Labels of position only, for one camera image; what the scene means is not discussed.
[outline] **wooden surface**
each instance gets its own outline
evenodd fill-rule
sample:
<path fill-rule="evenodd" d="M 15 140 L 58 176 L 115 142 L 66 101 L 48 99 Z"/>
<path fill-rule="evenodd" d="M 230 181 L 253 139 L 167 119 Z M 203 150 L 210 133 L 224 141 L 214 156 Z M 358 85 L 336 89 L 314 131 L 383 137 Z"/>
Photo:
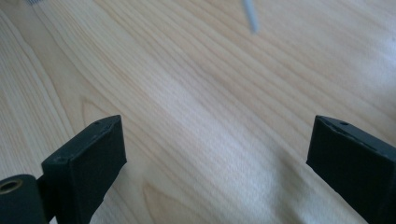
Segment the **wooden surface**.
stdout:
<path fill-rule="evenodd" d="M 316 114 L 396 145 L 396 2 L 0 0 L 0 179 L 121 114 L 92 223 L 364 223 L 304 164 Z"/>

